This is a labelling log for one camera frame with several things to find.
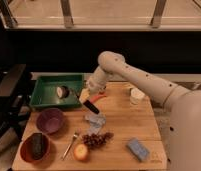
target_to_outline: chair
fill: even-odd
[[[27,120],[30,112],[24,115],[19,112],[22,105],[30,101],[31,77],[25,64],[14,65],[6,74],[0,71],[0,138],[9,128],[13,128],[21,140],[19,122]]]

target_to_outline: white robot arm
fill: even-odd
[[[201,90],[190,91],[125,63],[122,55],[105,51],[99,66],[87,80],[87,88],[96,93],[105,88],[110,75],[118,74],[151,99],[171,111],[169,158],[171,171],[201,171]]]

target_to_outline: apple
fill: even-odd
[[[78,144],[75,146],[73,153],[76,160],[85,161],[88,158],[89,150],[85,144]]]

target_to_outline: crumpled paper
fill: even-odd
[[[89,113],[85,115],[85,120],[87,120],[90,124],[90,127],[87,131],[88,135],[98,134],[103,125],[106,123],[106,117],[101,113]]]

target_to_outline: blue sponge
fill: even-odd
[[[131,139],[126,145],[140,161],[145,161],[149,155],[149,150],[144,147],[136,138]]]

